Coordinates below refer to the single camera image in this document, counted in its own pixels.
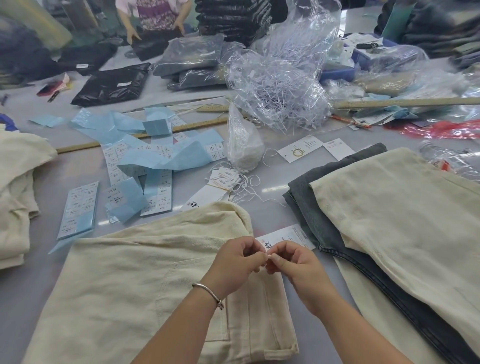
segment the bracelet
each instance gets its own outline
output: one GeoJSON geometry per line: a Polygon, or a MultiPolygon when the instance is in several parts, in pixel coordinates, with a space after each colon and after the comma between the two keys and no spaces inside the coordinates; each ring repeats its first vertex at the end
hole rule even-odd
{"type": "Polygon", "coordinates": [[[219,299],[215,293],[213,293],[210,288],[208,288],[207,286],[201,284],[201,283],[194,283],[192,284],[192,287],[200,287],[200,288],[203,288],[204,290],[206,290],[208,293],[210,293],[212,295],[212,297],[215,299],[216,301],[216,305],[218,308],[220,308],[220,310],[223,310],[225,308],[225,306],[223,305],[222,303],[222,300],[219,299]]]}

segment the left hand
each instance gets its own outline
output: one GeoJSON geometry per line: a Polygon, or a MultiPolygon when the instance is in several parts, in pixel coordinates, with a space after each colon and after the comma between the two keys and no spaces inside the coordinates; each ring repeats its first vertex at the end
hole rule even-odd
{"type": "Polygon", "coordinates": [[[177,19],[172,25],[172,29],[178,28],[182,35],[185,35],[185,28],[183,27],[183,22],[177,19]]]}
{"type": "Polygon", "coordinates": [[[224,300],[247,281],[250,273],[258,273],[267,259],[265,248],[252,236],[230,239],[222,245],[200,283],[224,300]]]}

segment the cream fabric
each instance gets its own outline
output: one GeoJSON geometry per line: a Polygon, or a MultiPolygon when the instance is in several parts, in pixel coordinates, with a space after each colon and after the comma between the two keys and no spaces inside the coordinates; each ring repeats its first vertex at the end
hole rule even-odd
{"type": "Polygon", "coordinates": [[[480,355],[480,184],[399,148],[310,186],[346,246],[360,246],[480,355]]]}
{"type": "MultiPolygon", "coordinates": [[[[216,202],[72,246],[24,364],[130,363],[250,217],[216,202]]],[[[284,360],[298,352],[280,274],[251,274],[217,311],[198,363],[284,360]]]]}
{"type": "Polygon", "coordinates": [[[362,316],[415,364],[447,364],[395,305],[349,262],[335,258],[362,316]]]}
{"type": "Polygon", "coordinates": [[[39,136],[0,131],[0,269],[21,265],[30,249],[30,218],[38,214],[33,168],[57,155],[39,136]]]}

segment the pants pocket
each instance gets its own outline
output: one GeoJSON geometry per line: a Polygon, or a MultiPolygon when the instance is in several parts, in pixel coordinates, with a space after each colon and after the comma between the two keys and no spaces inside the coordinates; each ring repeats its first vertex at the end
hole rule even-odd
{"type": "MultiPolygon", "coordinates": [[[[177,308],[188,292],[190,292],[192,283],[202,279],[212,265],[214,258],[215,257],[212,256],[173,263],[167,275],[162,280],[160,292],[155,301],[160,326],[164,324],[175,308],[177,308]]],[[[225,309],[223,310],[215,310],[208,327],[205,341],[229,340],[227,310],[227,305],[225,305],[225,309]]]]}

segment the person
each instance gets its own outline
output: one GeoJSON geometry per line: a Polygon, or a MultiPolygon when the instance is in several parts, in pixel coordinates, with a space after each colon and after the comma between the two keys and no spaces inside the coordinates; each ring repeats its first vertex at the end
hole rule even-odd
{"type": "Polygon", "coordinates": [[[140,19],[144,30],[178,28],[185,35],[184,22],[192,9],[192,0],[115,0],[119,17],[127,29],[127,41],[141,39],[130,17],[140,19]]]}
{"type": "MultiPolygon", "coordinates": [[[[266,252],[251,236],[231,239],[200,283],[223,300],[261,267],[288,277],[325,326],[344,364],[412,364],[340,296],[315,254],[294,242],[277,243],[266,252]]],[[[192,288],[132,364],[196,364],[216,309],[217,301],[207,290],[192,288]]]]}

